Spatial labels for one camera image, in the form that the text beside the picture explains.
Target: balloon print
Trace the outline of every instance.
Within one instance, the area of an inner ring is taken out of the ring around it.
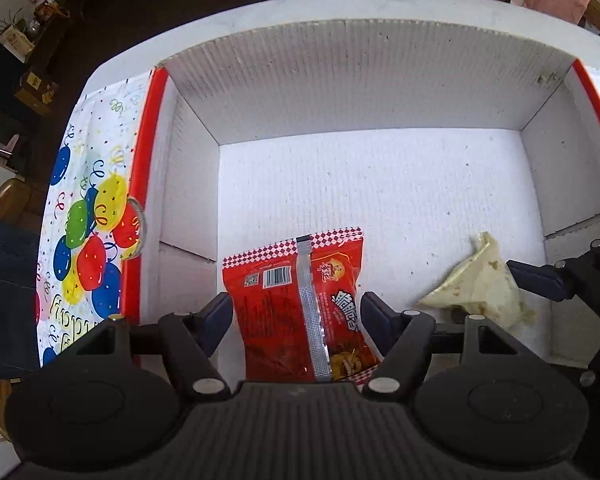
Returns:
[[[61,191],[58,194],[58,198],[56,199],[56,206],[54,207],[54,219],[58,219],[58,211],[64,211],[64,202],[62,202],[62,200],[64,200],[65,197],[65,193],[64,191]]]
[[[88,177],[88,182],[91,185],[91,187],[95,187],[95,184],[93,183],[92,178],[104,178],[104,171],[102,171],[102,168],[104,167],[104,160],[102,160],[101,158],[99,158],[98,160],[96,160],[92,165],[91,165],[91,173],[89,174]]]
[[[54,274],[59,282],[64,280],[71,269],[71,249],[66,246],[66,236],[58,240],[54,251]]]
[[[126,202],[122,220],[111,232],[113,239],[121,249],[128,249],[138,241],[140,235],[140,221],[133,206]]]
[[[40,297],[38,292],[36,291],[36,326],[38,326],[38,322],[40,321]]]
[[[130,260],[131,258],[133,258],[135,256],[137,250],[138,250],[138,242],[133,244],[128,249],[125,249],[124,251],[122,251],[122,254],[120,254],[120,259],[121,260]]]
[[[66,217],[66,246],[70,249],[80,247],[87,231],[87,203],[75,202]]]
[[[49,184],[55,186],[58,182],[62,180],[64,174],[66,173],[66,169],[69,167],[69,159],[71,158],[71,150],[67,145],[64,145],[60,150],[58,150],[58,157],[56,158],[56,163],[54,164],[54,170],[51,173],[51,181]]]
[[[126,180],[114,173],[98,188],[93,208],[97,228],[102,232],[111,231],[122,220],[126,207]]]
[[[102,284],[107,253],[98,235],[91,236],[78,254],[78,279],[84,290],[93,290]]]
[[[51,346],[49,346],[48,348],[45,348],[45,351],[42,353],[42,365],[48,365],[51,361],[53,361],[56,358],[56,353],[54,352],[54,349],[51,348]]]
[[[76,258],[73,257],[72,260],[71,270],[69,270],[66,278],[62,280],[62,296],[69,304],[75,305],[82,299],[84,289],[80,284],[80,279],[78,279]]]
[[[120,312],[120,271],[111,262],[105,266],[102,285],[91,293],[91,303],[103,319]]]
[[[89,236],[96,227],[96,217],[93,213],[93,209],[96,205],[97,194],[98,189],[96,189],[95,187],[90,187],[87,190],[87,193],[84,195],[84,201],[87,204],[87,229],[85,236]]]

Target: red snack bag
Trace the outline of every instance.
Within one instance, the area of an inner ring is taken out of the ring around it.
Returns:
[[[248,380],[355,379],[378,363],[358,325],[361,264],[360,228],[306,235],[224,259],[222,279],[234,300]]]

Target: yellow balloon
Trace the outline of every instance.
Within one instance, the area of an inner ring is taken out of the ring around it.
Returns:
[[[98,188],[93,205],[96,229],[102,232],[111,231],[122,220],[126,207],[126,179],[112,174]]]
[[[77,304],[84,295],[84,289],[78,279],[78,268],[75,264],[77,254],[71,258],[71,269],[69,273],[62,280],[62,296],[67,300],[69,304]]]
[[[136,240],[135,244],[133,244],[128,249],[125,249],[124,251],[122,251],[122,254],[120,255],[120,259],[121,260],[128,260],[129,258],[131,258],[136,253],[136,251],[138,250],[138,244],[139,243],[140,243],[140,240]]]

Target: qr code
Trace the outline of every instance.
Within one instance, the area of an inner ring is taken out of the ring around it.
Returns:
[[[259,273],[255,273],[255,274],[249,274],[245,279],[244,279],[244,286],[253,286],[253,285],[257,285],[260,280],[260,275]]]

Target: red balloon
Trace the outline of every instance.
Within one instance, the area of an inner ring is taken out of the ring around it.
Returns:
[[[36,326],[40,321],[40,297],[38,296],[38,292],[36,291]]]
[[[107,265],[107,253],[104,244],[97,234],[93,234],[85,243],[75,262],[78,279],[84,290],[94,290],[102,284],[105,265]]]
[[[140,235],[140,221],[133,207],[126,202],[125,212],[122,220],[111,232],[116,245],[121,249],[127,249],[138,241]]]

